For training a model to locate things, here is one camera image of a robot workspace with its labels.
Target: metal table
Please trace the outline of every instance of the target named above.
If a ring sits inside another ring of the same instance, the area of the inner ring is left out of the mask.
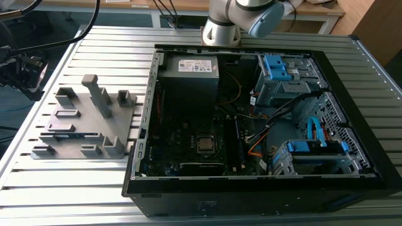
[[[147,218],[132,201],[123,198],[121,184],[127,157],[121,160],[33,160],[29,157],[42,126],[54,109],[58,87],[80,85],[85,73],[97,74],[108,92],[128,89],[137,95],[129,142],[137,137],[148,68],[153,44],[200,43],[200,31],[160,28],[101,27],[72,44],[45,86],[45,95],[28,114],[0,162],[1,225],[85,224],[263,224],[327,221],[327,225],[395,225],[402,217],[402,193],[364,201],[335,213],[283,216],[228,216],[213,218]],[[402,92],[370,53],[347,36],[271,34],[252,39],[245,47],[300,48],[326,52],[380,144],[402,173]]]

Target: wire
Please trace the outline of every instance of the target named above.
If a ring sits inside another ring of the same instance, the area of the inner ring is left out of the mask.
[[[179,26],[179,15],[177,15],[176,8],[175,8],[175,5],[171,0],[169,0],[169,4],[171,4],[171,7],[173,8],[175,15],[176,15],[176,28],[179,28],[180,27]]]
[[[6,140],[6,139],[13,138],[13,137],[14,137],[14,136],[9,136],[9,137],[0,138],[0,141]]]
[[[235,102],[236,99],[239,99],[240,94],[241,94],[241,85],[240,85],[239,81],[236,80],[236,78],[228,72],[223,71],[223,73],[225,73],[228,76],[231,76],[232,80],[237,83],[239,93],[237,93],[237,96],[235,97],[235,99],[232,99],[231,101],[227,101],[227,102],[217,103],[216,105],[227,105],[227,104]]]
[[[42,0],[36,0],[34,2],[32,2],[32,4],[26,8],[21,9],[22,15],[26,15],[28,13],[30,13],[30,11],[38,6],[41,1]]]
[[[8,139],[8,140],[2,140],[2,141],[0,141],[0,144],[2,144],[2,143],[6,143],[6,142],[12,141],[12,139],[13,139],[13,138],[10,138],[10,139]]]
[[[88,24],[82,34],[78,37],[76,37],[73,39],[69,39],[69,40],[65,40],[65,41],[49,43],[49,44],[45,44],[45,45],[26,47],[26,48],[21,48],[21,49],[14,49],[14,50],[10,51],[10,54],[17,55],[17,54],[28,53],[28,52],[41,51],[41,50],[45,50],[45,49],[49,49],[49,48],[56,48],[56,47],[60,47],[60,46],[64,46],[64,45],[69,45],[69,44],[80,41],[86,36],[86,34],[89,33],[89,31],[93,27],[94,20],[97,18],[99,7],[100,7],[100,0],[96,0],[94,11],[93,11],[93,14],[92,14],[89,24]]]
[[[245,117],[245,118],[248,118],[248,119],[263,119],[263,118],[260,118],[260,117],[252,117],[252,116],[248,116],[248,115],[245,115],[245,114],[239,114],[239,113],[231,113],[231,112],[228,112],[227,110],[224,110],[224,108],[221,107],[221,106],[216,106],[224,113],[227,113],[227,114],[233,114],[233,115],[237,115],[237,116],[241,116],[241,117]]]
[[[293,6],[293,4],[289,2],[289,0],[285,0],[288,2],[288,4],[291,5],[291,7],[293,8],[295,10],[295,13],[293,13],[293,20],[291,22],[291,25],[289,25],[289,28],[287,29],[287,31],[284,32],[289,32],[289,30],[293,28],[295,24],[296,24],[296,8]]]
[[[268,117],[267,117],[265,115],[261,115],[260,117],[259,117],[257,115],[253,115],[253,114],[252,114],[252,110],[253,110],[253,106],[251,106],[251,108],[249,108],[249,115],[251,115],[252,117],[256,117],[256,118],[264,118],[265,120],[268,120]]]
[[[41,1],[42,0],[36,0],[26,8],[21,10],[0,13],[0,21],[22,17],[24,15],[32,12],[32,10],[38,6]]]
[[[163,11],[161,11],[161,9],[160,9],[160,7],[159,7],[156,1],[153,0],[155,6],[156,6],[156,8],[157,8],[157,10],[159,10],[159,12],[160,12],[163,18],[167,20],[167,22],[168,22],[169,24],[173,25],[173,28],[176,29],[176,28],[177,28],[177,25],[173,23],[173,18],[175,18],[173,14],[171,13],[171,11],[168,10],[168,8],[167,8],[165,5],[163,4],[163,2],[161,2],[160,0],[157,0],[157,1],[159,1],[159,3],[163,5],[163,7],[164,7],[164,9],[167,10],[167,12],[169,13],[171,18],[169,18],[167,15],[164,15],[164,13],[163,13]],[[175,7],[173,7],[173,10],[175,10],[175,14],[176,14],[176,21],[179,21],[179,16],[177,16]]]
[[[30,107],[33,104],[29,104],[28,106],[20,107],[20,108],[14,108],[14,109],[0,109],[0,112],[12,112],[12,111],[17,111],[21,109],[25,109],[28,107]]]
[[[303,100],[304,98],[308,98],[308,97],[318,97],[322,95],[322,93],[323,93],[323,91],[320,91],[320,90],[312,91],[310,93],[300,94],[299,96],[292,98],[289,101],[287,101],[271,114],[271,116],[265,122],[265,127],[259,132],[256,132],[253,135],[251,135],[247,138],[247,141],[248,142],[252,141],[259,135],[261,135],[271,128],[275,120],[277,120],[283,115],[285,115],[291,112],[293,106],[296,105],[296,103],[300,100]]]
[[[328,135],[328,132],[327,132],[326,128],[323,128],[323,126],[322,126],[322,129],[323,129],[323,131],[324,131],[326,139],[327,139],[327,140],[332,140],[332,139],[331,139],[331,136]]]
[[[261,137],[257,139],[256,143],[252,145],[252,147],[249,148],[247,154],[248,155],[253,155],[253,156],[257,156],[257,157],[261,157],[263,155],[259,154],[259,153],[253,153],[252,150],[255,149],[256,145],[261,142],[263,138],[265,137],[265,135],[268,135],[269,131],[267,131]]]

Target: blue drive bracket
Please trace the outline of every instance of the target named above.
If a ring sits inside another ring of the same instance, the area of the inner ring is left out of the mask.
[[[285,144],[288,152],[310,152],[306,141],[291,141]]]
[[[279,55],[265,55],[264,66],[268,69],[271,80],[291,80],[291,75],[285,71],[285,63],[281,61],[281,57]]]
[[[320,123],[316,117],[310,117],[307,122],[307,139],[312,140],[312,123],[315,124],[315,130],[316,130],[316,139],[320,141],[320,146],[326,147],[326,136],[324,136],[324,130],[320,127]]]

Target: black cable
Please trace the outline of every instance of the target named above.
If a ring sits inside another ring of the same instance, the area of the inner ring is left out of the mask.
[[[277,120],[283,115],[285,115],[287,113],[289,113],[296,105],[296,103],[303,100],[304,98],[308,97],[318,97],[320,96],[323,93],[323,91],[311,91],[310,93],[304,93],[300,94],[299,96],[296,96],[295,98],[292,98],[289,101],[287,101],[279,108],[276,108],[276,110],[273,111],[273,113],[271,114],[267,122],[265,122],[265,127],[256,132],[253,135],[251,135],[248,137],[248,141],[255,139],[260,134],[263,134],[272,126],[275,120]]]
[[[40,4],[42,0],[36,0],[26,8],[21,9],[22,15],[26,15]]]
[[[96,0],[94,11],[93,11],[93,15],[92,15],[89,24],[88,24],[82,34],[78,37],[76,37],[73,39],[69,39],[69,40],[65,40],[65,41],[49,43],[49,44],[45,44],[45,45],[12,50],[10,54],[17,55],[17,54],[28,53],[28,52],[41,51],[41,50],[45,50],[45,49],[49,49],[49,48],[56,48],[56,47],[60,47],[60,46],[64,46],[64,45],[69,45],[69,44],[80,41],[86,36],[86,34],[89,33],[89,31],[92,29],[92,26],[94,24],[94,20],[97,18],[99,7],[100,7],[100,0]]]
[[[289,28],[287,29],[285,32],[289,32],[289,30],[293,28],[295,24],[296,24],[296,8],[293,6],[293,4],[289,2],[289,0],[285,0],[288,2],[288,4],[291,5],[291,7],[293,8],[295,10],[295,14],[293,14],[293,20],[291,22],[291,25],[289,25]]]
[[[161,4],[161,6],[164,7],[164,9],[167,10],[167,12],[169,13],[171,20],[173,21],[173,18],[175,18],[173,14],[171,13],[171,11],[169,11],[168,8],[165,7],[165,5],[163,4],[161,0],[157,0],[157,1],[159,1],[159,3]]]
[[[2,143],[6,143],[6,142],[12,141],[12,139],[13,139],[13,138],[10,138],[10,139],[8,139],[8,140],[2,140],[2,141],[0,141],[0,144],[2,144]]]
[[[0,138],[0,141],[6,140],[6,139],[13,138],[13,137],[14,137],[14,136],[9,136],[9,137]]]
[[[163,16],[163,18],[167,20],[168,23],[172,23],[171,19],[161,12],[161,9],[159,8],[159,5],[155,0],[153,0],[153,4],[155,4],[156,8],[159,9],[159,12],[160,12],[160,15]]]
[[[42,0],[36,0],[26,8],[21,10],[0,13],[0,21],[22,17],[24,15],[32,12],[32,10],[38,6],[41,1]]]
[[[177,16],[177,12],[176,12],[175,5],[173,5],[173,3],[172,3],[172,1],[171,1],[171,0],[169,0],[169,4],[171,4],[171,7],[173,8],[175,15],[176,15],[176,28],[179,28],[179,16]]]
[[[168,9],[168,8],[165,7],[165,5],[163,4],[161,0],[157,0],[157,1],[159,1],[159,3],[163,5],[163,7],[164,7],[164,9],[167,10],[167,12],[169,13],[171,18],[169,18],[167,15],[164,15],[164,13],[163,13],[163,11],[161,11],[161,9],[160,9],[157,3],[156,3],[155,0],[153,0],[155,6],[156,6],[156,8],[159,9],[159,12],[160,12],[163,18],[167,20],[168,23],[171,23],[171,24],[173,25],[173,28],[176,29],[176,28],[179,27],[179,16],[177,16],[177,12],[176,12],[175,5],[172,4],[172,2],[171,2],[171,0],[169,0],[169,4],[171,4],[171,6],[172,6],[172,8],[173,8],[173,10],[175,10],[175,16],[173,16],[173,14],[171,13],[169,9]]]

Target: table leg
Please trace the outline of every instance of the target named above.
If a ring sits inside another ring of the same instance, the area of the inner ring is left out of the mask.
[[[152,27],[160,28],[160,13],[156,10],[151,10]]]
[[[328,16],[328,18],[324,21],[318,33],[319,34],[331,34],[331,31],[335,27],[338,19],[339,19],[339,16]]]

